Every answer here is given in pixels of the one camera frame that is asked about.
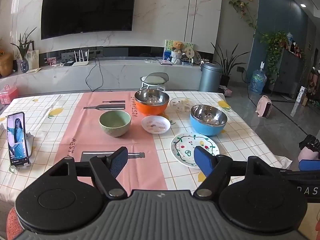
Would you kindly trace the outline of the white plate green vine pattern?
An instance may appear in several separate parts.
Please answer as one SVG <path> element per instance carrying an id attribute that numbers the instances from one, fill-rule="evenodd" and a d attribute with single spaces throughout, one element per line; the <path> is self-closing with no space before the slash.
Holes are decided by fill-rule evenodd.
<path id="1" fill-rule="evenodd" d="M 175 136 L 170 144 L 173 156 L 182 165 L 198 168 L 194 160 L 196 146 L 205 149 L 211 155 L 219 155 L 220 150 L 217 144 L 209 137 L 195 132 L 185 132 Z"/>

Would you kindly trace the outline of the green ceramic bowl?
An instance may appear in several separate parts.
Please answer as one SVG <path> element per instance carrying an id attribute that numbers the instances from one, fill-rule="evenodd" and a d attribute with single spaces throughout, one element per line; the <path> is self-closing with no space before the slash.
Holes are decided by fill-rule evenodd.
<path id="1" fill-rule="evenodd" d="M 99 117 L 101 129 L 112 137 L 121 137 L 130 128 L 131 115 L 123 110 L 111 110 Z"/>

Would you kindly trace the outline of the blue steel bowl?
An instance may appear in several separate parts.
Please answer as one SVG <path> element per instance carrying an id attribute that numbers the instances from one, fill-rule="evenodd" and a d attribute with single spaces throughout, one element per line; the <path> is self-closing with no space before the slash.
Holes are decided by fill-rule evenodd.
<path id="1" fill-rule="evenodd" d="M 219 134 L 227 121 L 227 115 L 213 106 L 195 105 L 190 110 L 192 128 L 197 133 L 208 137 Z"/>

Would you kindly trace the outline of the small white sticker plate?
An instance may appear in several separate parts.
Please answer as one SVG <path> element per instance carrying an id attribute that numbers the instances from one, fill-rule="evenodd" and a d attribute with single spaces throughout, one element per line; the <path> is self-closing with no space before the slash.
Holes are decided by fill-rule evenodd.
<path id="1" fill-rule="evenodd" d="M 146 116 L 141 121 L 143 129 L 150 134 L 164 134 L 171 128 L 171 123 L 159 115 Z"/>

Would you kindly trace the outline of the clear glass floral plate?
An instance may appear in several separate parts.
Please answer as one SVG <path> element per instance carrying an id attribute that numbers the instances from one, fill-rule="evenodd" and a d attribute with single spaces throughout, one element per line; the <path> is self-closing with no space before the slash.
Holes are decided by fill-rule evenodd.
<path id="1" fill-rule="evenodd" d="M 190 98 L 173 98 L 170 100 L 170 107 L 176 112 L 190 112 L 191 108 L 197 104 L 198 102 Z"/>

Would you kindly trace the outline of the orange steel bowl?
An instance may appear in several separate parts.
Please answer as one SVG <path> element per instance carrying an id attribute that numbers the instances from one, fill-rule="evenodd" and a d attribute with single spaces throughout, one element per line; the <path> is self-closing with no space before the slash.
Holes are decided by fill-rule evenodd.
<path id="1" fill-rule="evenodd" d="M 162 114 L 169 103 L 167 93 L 157 89 L 141 89 L 135 92 L 135 103 L 139 113 L 144 115 Z"/>

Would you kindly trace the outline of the checked lemon tablecloth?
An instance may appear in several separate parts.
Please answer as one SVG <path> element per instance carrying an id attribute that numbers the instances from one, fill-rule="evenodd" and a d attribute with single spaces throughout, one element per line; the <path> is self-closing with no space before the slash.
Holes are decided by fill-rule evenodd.
<path id="1" fill-rule="evenodd" d="M 118 138 L 107 135 L 99 125 L 103 102 L 120 100 L 132 121 L 128 132 Z M 31 165 L 10 169 L 6 136 L 7 116 L 25 114 L 27 132 L 34 136 Z M 14 202 L 17 196 L 63 157 L 79 161 L 83 152 L 115 151 L 121 146 L 134 154 L 118 176 L 127 192 L 132 189 L 194 191 L 204 175 L 182 165 L 171 151 L 171 141 L 193 131 L 189 114 L 168 106 L 164 116 L 169 130 L 161 135 L 146 132 L 133 92 L 95 92 L 17 98 L 1 114 L 1 200 Z"/>

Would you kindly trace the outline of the pink space heater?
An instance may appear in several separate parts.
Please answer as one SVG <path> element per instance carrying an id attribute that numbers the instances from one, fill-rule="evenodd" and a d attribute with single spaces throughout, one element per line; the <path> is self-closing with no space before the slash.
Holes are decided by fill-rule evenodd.
<path id="1" fill-rule="evenodd" d="M 269 99 L 268 96 L 263 95 L 258 103 L 256 108 L 256 113 L 260 118 L 268 118 L 269 114 L 271 113 L 272 109 L 272 101 Z"/>

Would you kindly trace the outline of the smartphone on stand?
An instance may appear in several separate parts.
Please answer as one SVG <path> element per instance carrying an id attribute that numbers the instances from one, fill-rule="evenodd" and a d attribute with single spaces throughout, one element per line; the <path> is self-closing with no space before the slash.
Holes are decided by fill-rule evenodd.
<path id="1" fill-rule="evenodd" d="M 23 112 L 7 116 L 7 141 L 11 166 L 29 166 L 25 114 Z"/>

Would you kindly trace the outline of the grey round trash bin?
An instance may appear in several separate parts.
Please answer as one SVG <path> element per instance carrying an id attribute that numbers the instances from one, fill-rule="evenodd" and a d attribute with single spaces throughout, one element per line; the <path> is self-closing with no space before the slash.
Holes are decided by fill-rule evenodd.
<path id="1" fill-rule="evenodd" d="M 218 64 L 205 62 L 201 65 L 201 72 L 199 91 L 217 92 L 220 85 L 222 67 Z"/>

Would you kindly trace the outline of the blue water jug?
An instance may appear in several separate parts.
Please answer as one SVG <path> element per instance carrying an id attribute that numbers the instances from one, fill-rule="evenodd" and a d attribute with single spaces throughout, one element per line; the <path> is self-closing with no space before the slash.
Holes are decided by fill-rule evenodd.
<path id="1" fill-rule="evenodd" d="M 261 62 L 260 68 L 255 70 L 252 74 L 249 89 L 253 93 L 261 94 L 265 86 L 267 76 L 264 72 L 265 62 Z"/>

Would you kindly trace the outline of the small grey stool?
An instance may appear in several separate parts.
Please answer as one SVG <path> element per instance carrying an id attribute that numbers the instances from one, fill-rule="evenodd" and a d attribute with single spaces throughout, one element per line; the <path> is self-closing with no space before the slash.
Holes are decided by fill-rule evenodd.
<path id="1" fill-rule="evenodd" d="M 141 89 L 157 89 L 165 91 L 165 84 L 169 81 L 167 73 L 151 73 L 147 76 L 140 77 L 142 82 Z"/>

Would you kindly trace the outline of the potted long-leaf plant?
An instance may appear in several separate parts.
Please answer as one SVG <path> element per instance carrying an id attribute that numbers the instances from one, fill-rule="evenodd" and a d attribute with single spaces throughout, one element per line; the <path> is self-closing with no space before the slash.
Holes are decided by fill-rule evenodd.
<path id="1" fill-rule="evenodd" d="M 239 44 L 234 47 L 231 53 L 229 53 L 228 50 L 223 52 L 218 43 L 216 45 L 213 45 L 213 43 L 211 43 L 211 45 L 214 48 L 214 55 L 216 56 L 216 59 L 213 59 L 212 63 L 217 64 L 222 68 L 220 85 L 227 87 L 230 80 L 231 70 L 234 67 L 245 64 L 244 62 L 238 61 L 238 59 L 244 55 L 249 54 L 249 51 L 236 55 L 235 51 L 237 50 Z"/>

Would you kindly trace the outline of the white wifi router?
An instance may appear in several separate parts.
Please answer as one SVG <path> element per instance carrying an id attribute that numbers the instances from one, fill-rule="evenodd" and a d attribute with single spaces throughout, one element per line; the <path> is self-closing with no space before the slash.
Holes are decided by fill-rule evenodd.
<path id="1" fill-rule="evenodd" d="M 73 66 L 86 66 L 89 64 L 89 50 L 83 51 L 79 49 L 78 52 L 74 51 Z"/>

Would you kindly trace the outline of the dark grey cabinet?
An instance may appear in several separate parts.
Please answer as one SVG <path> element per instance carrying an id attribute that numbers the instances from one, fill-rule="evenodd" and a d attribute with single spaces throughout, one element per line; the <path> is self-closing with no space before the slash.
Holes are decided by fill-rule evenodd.
<path id="1" fill-rule="evenodd" d="M 290 51 L 284 50 L 279 65 L 279 76 L 273 91 L 294 98 L 300 84 L 303 68 L 304 61 L 302 59 Z"/>

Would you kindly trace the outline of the round paper fan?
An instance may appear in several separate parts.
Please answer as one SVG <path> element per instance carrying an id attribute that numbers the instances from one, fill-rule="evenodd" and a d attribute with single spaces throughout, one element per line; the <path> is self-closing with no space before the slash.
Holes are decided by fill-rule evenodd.
<path id="1" fill-rule="evenodd" d="M 195 52 L 194 52 L 193 48 L 188 46 L 188 47 L 185 48 L 184 52 L 185 52 L 186 57 L 189 60 L 189 63 L 193 63 L 193 58 L 194 58 L 194 55 L 195 55 Z"/>

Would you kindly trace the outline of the pink storage box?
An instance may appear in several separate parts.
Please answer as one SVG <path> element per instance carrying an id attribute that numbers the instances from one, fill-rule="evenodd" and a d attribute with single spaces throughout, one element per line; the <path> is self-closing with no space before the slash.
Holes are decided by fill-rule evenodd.
<path id="1" fill-rule="evenodd" d="M 18 89 L 13 86 L 5 85 L 4 88 L 0 92 L 0 101 L 3 105 L 11 104 L 12 100 L 18 98 Z"/>

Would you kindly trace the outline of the teddy bear in basket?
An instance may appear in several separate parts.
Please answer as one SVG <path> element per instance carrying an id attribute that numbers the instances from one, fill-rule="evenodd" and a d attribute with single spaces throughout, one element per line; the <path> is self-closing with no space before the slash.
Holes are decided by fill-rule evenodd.
<path id="1" fill-rule="evenodd" d="M 184 44 L 181 41 L 174 41 L 171 47 L 172 64 L 181 64 Z"/>

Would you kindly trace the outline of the hanging ivy plant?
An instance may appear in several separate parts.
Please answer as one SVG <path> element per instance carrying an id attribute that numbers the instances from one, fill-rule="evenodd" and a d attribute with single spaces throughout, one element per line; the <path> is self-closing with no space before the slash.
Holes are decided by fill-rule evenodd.
<path id="1" fill-rule="evenodd" d="M 276 79 L 279 77 L 279 70 L 276 66 L 281 58 L 283 50 L 287 47 L 288 39 L 284 31 L 276 31 L 272 33 L 262 33 L 258 30 L 256 20 L 249 10 L 249 3 L 242 0 L 228 0 L 234 10 L 240 15 L 247 25 L 254 30 L 254 34 L 258 35 L 261 43 L 267 45 L 266 61 L 267 61 L 267 77 L 270 84 L 275 85 Z"/>

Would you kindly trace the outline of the brown ceramic vase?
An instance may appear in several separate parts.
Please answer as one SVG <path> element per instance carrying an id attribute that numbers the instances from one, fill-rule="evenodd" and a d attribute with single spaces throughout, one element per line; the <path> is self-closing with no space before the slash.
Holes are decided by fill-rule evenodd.
<path id="1" fill-rule="evenodd" d="M 11 53 L 4 53 L 0 55 L 0 75 L 7 77 L 13 71 L 13 55 Z"/>

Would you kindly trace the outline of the plant in blue vase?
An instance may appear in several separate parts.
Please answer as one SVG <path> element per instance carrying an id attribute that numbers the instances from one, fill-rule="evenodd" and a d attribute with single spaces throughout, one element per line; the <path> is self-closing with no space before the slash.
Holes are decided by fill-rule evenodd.
<path id="1" fill-rule="evenodd" d="M 33 40 L 29 39 L 29 36 L 35 31 L 36 27 L 29 33 L 24 33 L 23 35 L 20 34 L 18 39 L 18 44 L 11 43 L 13 46 L 15 46 L 21 56 L 20 61 L 20 68 L 22 73 L 26 73 L 29 70 L 29 63 L 26 59 L 27 52 L 29 50 L 29 47 L 31 44 L 33 44 Z"/>

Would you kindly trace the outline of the black wall television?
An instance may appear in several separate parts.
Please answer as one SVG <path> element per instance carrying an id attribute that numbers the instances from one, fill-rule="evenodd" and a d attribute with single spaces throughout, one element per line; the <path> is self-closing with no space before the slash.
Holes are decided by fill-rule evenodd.
<path id="1" fill-rule="evenodd" d="M 41 38 L 131 31 L 135 0 L 43 0 Z"/>

